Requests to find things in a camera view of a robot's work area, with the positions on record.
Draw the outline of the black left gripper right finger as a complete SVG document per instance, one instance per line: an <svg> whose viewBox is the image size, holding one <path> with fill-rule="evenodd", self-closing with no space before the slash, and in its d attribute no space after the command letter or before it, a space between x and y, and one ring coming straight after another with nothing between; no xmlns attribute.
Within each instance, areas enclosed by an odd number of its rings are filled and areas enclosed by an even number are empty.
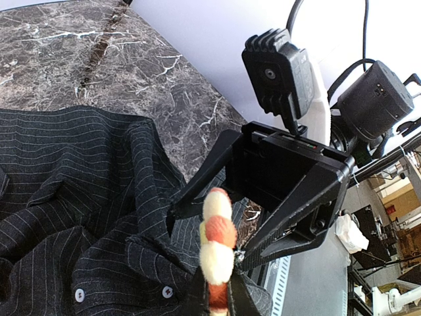
<svg viewBox="0 0 421 316"><path fill-rule="evenodd" d="M228 283L228 310L230 315L262 315L258 307L262 288L250 278L234 273Z"/></svg>

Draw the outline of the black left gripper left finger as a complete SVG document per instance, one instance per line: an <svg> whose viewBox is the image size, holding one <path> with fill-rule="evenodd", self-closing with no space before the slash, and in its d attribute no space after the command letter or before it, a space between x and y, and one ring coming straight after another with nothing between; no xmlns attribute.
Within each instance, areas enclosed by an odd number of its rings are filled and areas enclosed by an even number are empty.
<svg viewBox="0 0 421 316"><path fill-rule="evenodd" d="M210 315L209 289L201 269L197 269L187 296L187 315Z"/></svg>

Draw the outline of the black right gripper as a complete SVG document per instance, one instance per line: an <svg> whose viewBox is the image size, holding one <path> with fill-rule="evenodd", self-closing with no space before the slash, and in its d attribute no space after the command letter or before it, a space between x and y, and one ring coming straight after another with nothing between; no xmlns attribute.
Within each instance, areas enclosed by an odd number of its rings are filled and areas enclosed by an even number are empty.
<svg viewBox="0 0 421 316"><path fill-rule="evenodd" d="M243 197L266 219L244 246L240 267L248 271L279 257L319 247L345 197L354 159L334 148L249 123L223 131L193 178L176 194L166 225L199 214L198 195L217 180L232 202Z"/></svg>

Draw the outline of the dark pinstriped garment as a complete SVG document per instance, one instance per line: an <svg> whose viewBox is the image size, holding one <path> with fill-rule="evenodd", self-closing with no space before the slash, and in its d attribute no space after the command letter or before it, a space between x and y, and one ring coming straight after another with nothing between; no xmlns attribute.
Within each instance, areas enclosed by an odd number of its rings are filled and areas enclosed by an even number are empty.
<svg viewBox="0 0 421 316"><path fill-rule="evenodd" d="M1 111L1 314L187 315L200 217L147 117Z"/></svg>

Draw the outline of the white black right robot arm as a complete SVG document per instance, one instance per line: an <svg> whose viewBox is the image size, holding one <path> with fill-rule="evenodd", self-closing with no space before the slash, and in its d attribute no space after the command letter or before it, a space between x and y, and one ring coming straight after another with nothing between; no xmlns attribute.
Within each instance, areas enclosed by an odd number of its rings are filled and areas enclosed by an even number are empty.
<svg viewBox="0 0 421 316"><path fill-rule="evenodd" d="M412 111L406 86L382 62L371 61L338 97L340 114L333 118L327 144L258 122L223 131L175 199L172 218L200 214L201 191L225 171L222 186L233 201L247 198L264 209L262 223L240 249L241 269L319 247L343 203L353 167L368 161L368 152L358 145L379 142Z"/></svg>

